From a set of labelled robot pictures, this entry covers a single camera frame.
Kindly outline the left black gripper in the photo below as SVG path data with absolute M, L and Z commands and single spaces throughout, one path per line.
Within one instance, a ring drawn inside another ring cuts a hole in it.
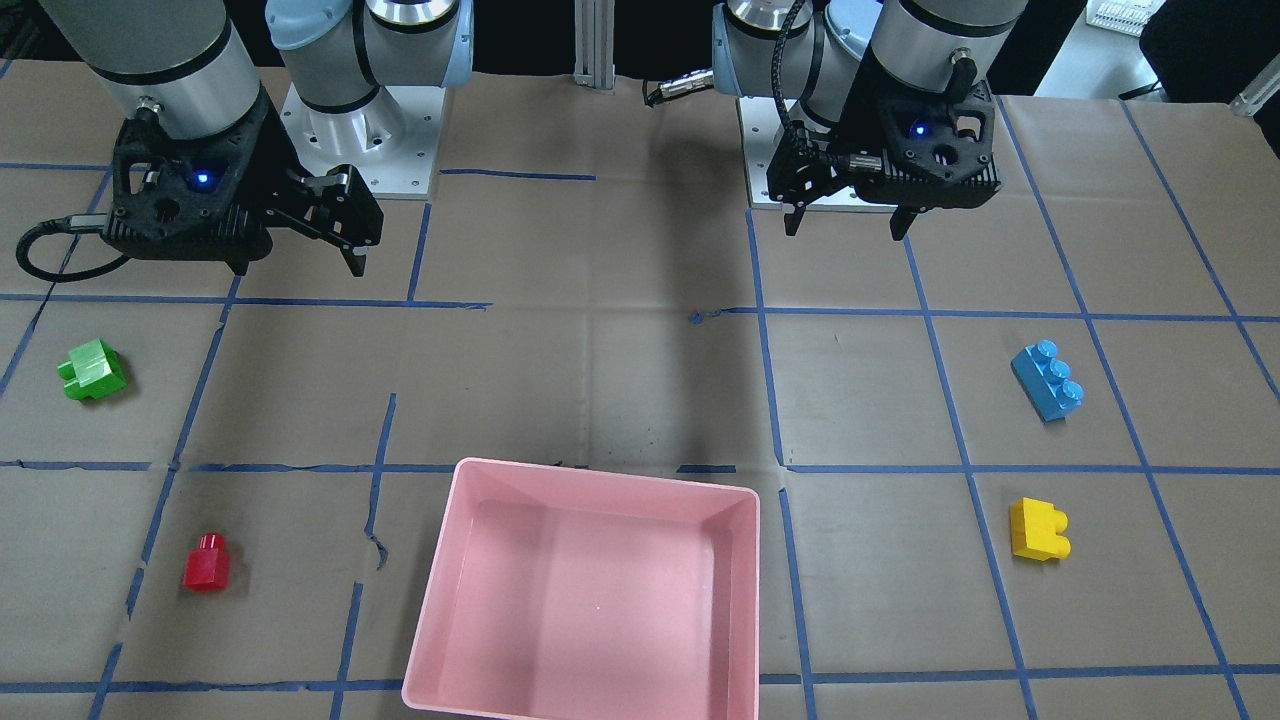
M 995 105 L 973 61 L 951 61 L 940 94 L 913 88 L 878 61 L 863 63 L 833 131 L 792 120 L 782 95 L 783 65 L 771 63 L 771 96 L 782 140 L 767 167 L 772 199 L 788 205 L 783 232 L 795 237 L 818 199 L 852 188 L 895 208 L 890 233 L 902 242 L 914 220 L 936 208 L 973 209 L 1001 187 L 993 151 Z

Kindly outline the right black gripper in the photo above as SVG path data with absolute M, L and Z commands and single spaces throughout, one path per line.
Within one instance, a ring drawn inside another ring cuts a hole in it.
M 340 251 L 364 277 L 383 211 L 356 167 L 314 176 L 301 164 L 266 91 L 228 129 L 178 140 L 159 102 L 140 100 L 116 137 L 111 209 L 102 237 L 140 260 L 225 263 L 243 275 L 291 228 Z

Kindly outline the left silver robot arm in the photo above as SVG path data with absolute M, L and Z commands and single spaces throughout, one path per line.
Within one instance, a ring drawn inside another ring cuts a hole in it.
M 797 233 L 818 200 L 851 190 L 892 208 L 890 233 L 1000 190 L 988 70 L 1024 1 L 724 1 L 712 13 L 714 88 L 771 101 L 780 128 L 765 193 Z

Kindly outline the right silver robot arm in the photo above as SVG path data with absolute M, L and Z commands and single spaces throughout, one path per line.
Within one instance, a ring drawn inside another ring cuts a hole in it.
M 425 97 L 474 68 L 471 1 L 269 1 L 297 108 L 279 113 L 221 1 L 46 1 L 124 113 L 111 204 L 18 241 L 19 268 L 61 283 L 129 260 L 223 263 L 243 275 L 288 228 L 365 273 L 379 199 L 428 192 Z

